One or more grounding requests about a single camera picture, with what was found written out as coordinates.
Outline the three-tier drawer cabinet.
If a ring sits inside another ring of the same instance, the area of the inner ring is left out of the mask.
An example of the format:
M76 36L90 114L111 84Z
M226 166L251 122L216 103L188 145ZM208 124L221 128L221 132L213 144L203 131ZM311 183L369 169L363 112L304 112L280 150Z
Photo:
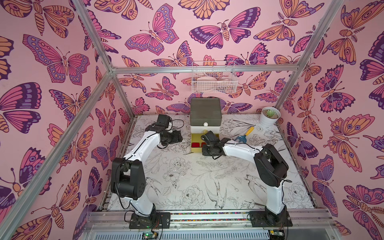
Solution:
M190 111L190 132L191 143L199 142L204 144L201 136L212 131L219 137L222 112L219 98L193 98ZM201 148L191 148L192 153L201 153Z

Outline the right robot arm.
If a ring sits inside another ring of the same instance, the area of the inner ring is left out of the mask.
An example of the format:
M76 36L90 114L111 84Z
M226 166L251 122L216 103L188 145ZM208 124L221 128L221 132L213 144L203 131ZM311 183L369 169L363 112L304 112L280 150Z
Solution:
M202 154L217 159L221 156L236 157L254 163L259 178L266 185L267 202L263 212L251 211L249 219L253 227L291 227L292 221L284 203L283 185L287 180L289 166L279 151L267 144L252 147L228 138L218 139L216 135L205 134Z

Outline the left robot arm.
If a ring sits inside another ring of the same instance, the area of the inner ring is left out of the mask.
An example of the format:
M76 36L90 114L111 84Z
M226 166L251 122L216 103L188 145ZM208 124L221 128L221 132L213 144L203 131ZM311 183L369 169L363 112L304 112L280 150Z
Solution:
M122 158L115 158L112 165L111 192L119 202L129 201L124 210L133 208L135 214L150 217L156 210L145 194L147 178L144 163L155 148L163 149L183 141L180 130L173 129L173 120L168 115L158 115L155 123L147 126L141 140Z

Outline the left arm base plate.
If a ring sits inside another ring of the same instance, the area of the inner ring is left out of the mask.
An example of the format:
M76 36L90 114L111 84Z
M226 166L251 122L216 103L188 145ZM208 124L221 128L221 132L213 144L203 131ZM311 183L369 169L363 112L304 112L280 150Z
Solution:
M149 217L132 214L130 219L130 229L169 229L171 223L171 213L154 212Z

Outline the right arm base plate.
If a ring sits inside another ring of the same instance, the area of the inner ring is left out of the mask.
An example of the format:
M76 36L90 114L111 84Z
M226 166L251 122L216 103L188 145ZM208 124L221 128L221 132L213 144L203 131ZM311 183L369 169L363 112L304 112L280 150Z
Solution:
M292 227L293 223L287 211L282 211L281 213L275 215L270 211L251 211L248 216L249 221L252 224L252 227Z

